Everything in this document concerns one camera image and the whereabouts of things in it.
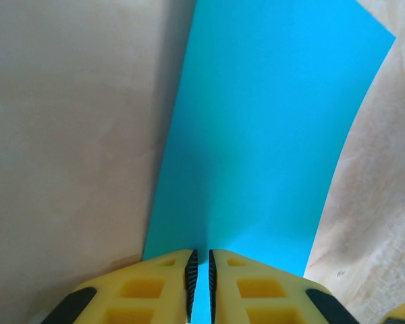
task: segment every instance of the rectangular hole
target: rectangular hole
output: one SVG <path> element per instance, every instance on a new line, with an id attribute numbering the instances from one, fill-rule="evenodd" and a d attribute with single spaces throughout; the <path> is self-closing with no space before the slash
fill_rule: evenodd
<path id="1" fill-rule="evenodd" d="M 150 324 L 154 312 L 151 308 L 110 308 L 104 324 Z"/>
<path id="2" fill-rule="evenodd" d="M 242 298 L 283 298 L 284 289 L 271 278 L 242 278 L 237 281 Z"/>
<path id="3" fill-rule="evenodd" d="M 227 260 L 227 263 L 230 267 L 244 267 L 246 263 L 244 261 L 234 259 L 234 258 L 229 258 Z"/>
<path id="4" fill-rule="evenodd" d="M 250 324 L 305 324 L 294 308 L 247 308 Z"/>
<path id="5" fill-rule="evenodd" d="M 176 263 L 176 260 L 171 259 L 171 260 L 163 261 L 163 262 L 159 263 L 159 265 L 162 265 L 164 267 L 170 267 L 172 265 L 175 265 L 175 263 Z"/>
<path id="6" fill-rule="evenodd" d="M 159 298 L 164 281 L 156 278 L 136 278 L 127 281 L 120 290 L 123 298 Z"/>

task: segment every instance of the blue sheet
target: blue sheet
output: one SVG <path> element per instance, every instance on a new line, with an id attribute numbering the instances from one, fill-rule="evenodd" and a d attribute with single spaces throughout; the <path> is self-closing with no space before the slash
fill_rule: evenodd
<path id="1" fill-rule="evenodd" d="M 354 0 L 198 0 L 144 258 L 226 248 L 302 275 L 394 37 Z M 193 323 L 209 323 L 207 264 Z"/>

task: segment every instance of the blue paper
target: blue paper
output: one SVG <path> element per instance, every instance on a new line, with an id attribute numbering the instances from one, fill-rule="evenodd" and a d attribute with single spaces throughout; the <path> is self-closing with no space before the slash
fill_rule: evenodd
<path id="1" fill-rule="evenodd" d="M 144 257 L 226 248 L 302 275 L 394 37 L 354 0 L 198 0 Z M 193 323 L 209 323 L 207 264 Z"/>

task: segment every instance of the black tread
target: black tread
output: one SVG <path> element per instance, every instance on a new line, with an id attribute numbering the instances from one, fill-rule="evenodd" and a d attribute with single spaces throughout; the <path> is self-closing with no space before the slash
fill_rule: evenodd
<path id="1" fill-rule="evenodd" d="M 389 317 L 384 321 L 383 324 L 405 324 L 405 319 L 395 319 L 393 317 Z"/>
<path id="2" fill-rule="evenodd" d="M 95 288 L 87 287 L 68 294 L 41 324 L 72 324 L 95 297 L 96 293 Z"/>
<path id="3" fill-rule="evenodd" d="M 216 318 L 217 270 L 213 250 L 209 251 L 209 287 L 210 287 L 211 322 L 212 324 L 214 324 Z"/>
<path id="4" fill-rule="evenodd" d="M 196 280 L 198 279 L 198 251 L 194 250 L 189 256 L 188 263 L 184 268 L 184 282 L 186 286 L 186 314 L 188 322 L 192 316 L 192 307 L 194 305 L 194 296 Z"/>
<path id="5" fill-rule="evenodd" d="M 306 294 L 329 324 L 359 324 L 334 296 L 318 289 L 308 289 Z"/>

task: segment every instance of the black rubber pad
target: black rubber pad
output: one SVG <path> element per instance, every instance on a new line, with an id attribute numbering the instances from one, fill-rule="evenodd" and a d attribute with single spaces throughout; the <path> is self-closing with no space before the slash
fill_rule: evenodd
<path id="1" fill-rule="evenodd" d="M 188 322 L 192 315 L 192 307 L 194 305 L 194 296 L 196 288 L 196 280 L 198 279 L 198 251 L 194 250 L 189 257 L 188 263 L 184 268 L 184 282 L 186 285 L 186 313 Z"/>
<path id="2" fill-rule="evenodd" d="M 405 324 L 405 319 L 394 319 L 392 317 L 389 317 L 384 321 L 383 324 Z"/>
<path id="3" fill-rule="evenodd" d="M 306 294 L 330 324 L 359 324 L 334 296 L 318 289 L 308 289 Z"/>
<path id="4" fill-rule="evenodd" d="M 41 324 L 72 324 L 96 295 L 93 287 L 68 294 Z"/>
<path id="5" fill-rule="evenodd" d="M 209 287 L 210 287 L 211 322 L 212 324 L 214 324 L 216 318 L 217 270 L 213 250 L 209 251 Z"/>

